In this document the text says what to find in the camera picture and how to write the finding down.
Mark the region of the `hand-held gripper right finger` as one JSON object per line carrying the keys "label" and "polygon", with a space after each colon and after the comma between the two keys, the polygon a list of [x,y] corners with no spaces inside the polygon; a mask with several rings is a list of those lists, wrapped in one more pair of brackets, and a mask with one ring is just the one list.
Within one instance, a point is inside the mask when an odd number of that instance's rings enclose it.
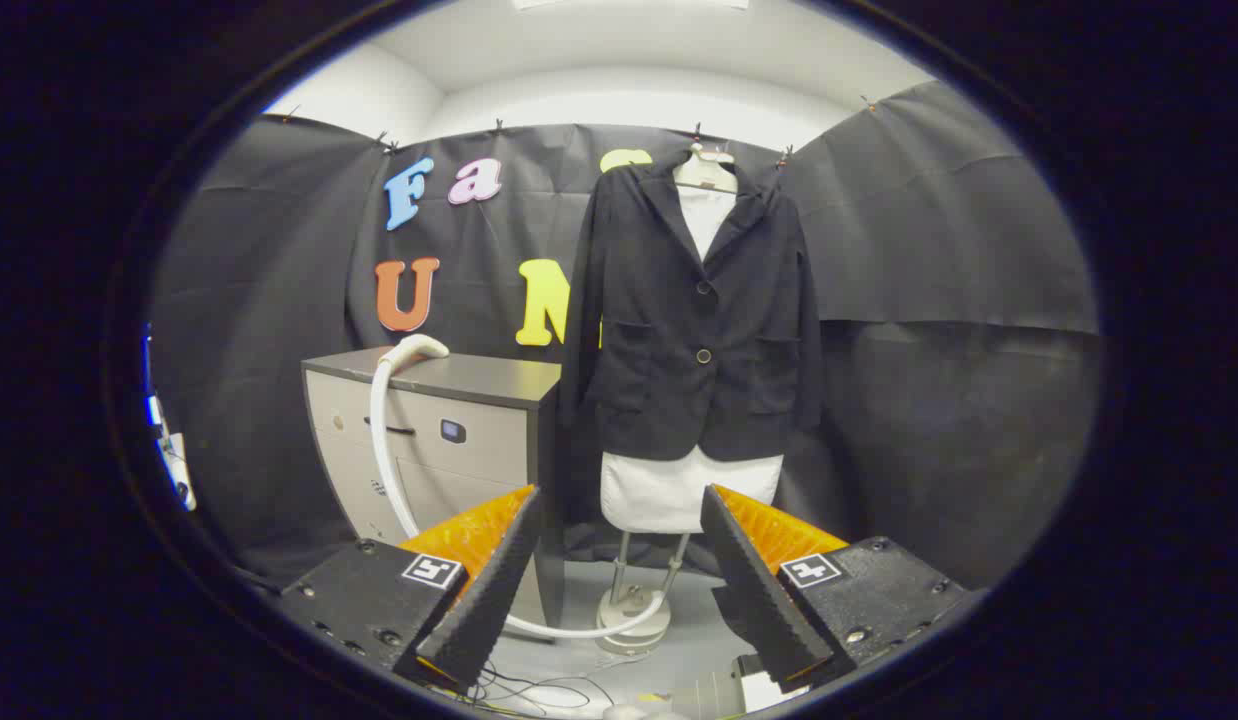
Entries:
{"label": "hand-held gripper right finger", "polygon": [[735,632],[784,692],[878,664],[971,602],[957,580],[885,536],[851,543],[716,484],[701,527]]}

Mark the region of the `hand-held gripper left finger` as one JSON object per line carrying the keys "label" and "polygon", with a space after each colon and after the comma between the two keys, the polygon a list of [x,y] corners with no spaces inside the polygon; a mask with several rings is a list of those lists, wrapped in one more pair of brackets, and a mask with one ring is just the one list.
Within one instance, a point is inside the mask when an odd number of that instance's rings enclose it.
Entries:
{"label": "hand-held gripper left finger", "polygon": [[543,525],[524,486],[389,544],[358,539],[286,585],[279,611],[360,666],[468,692],[503,633]]}

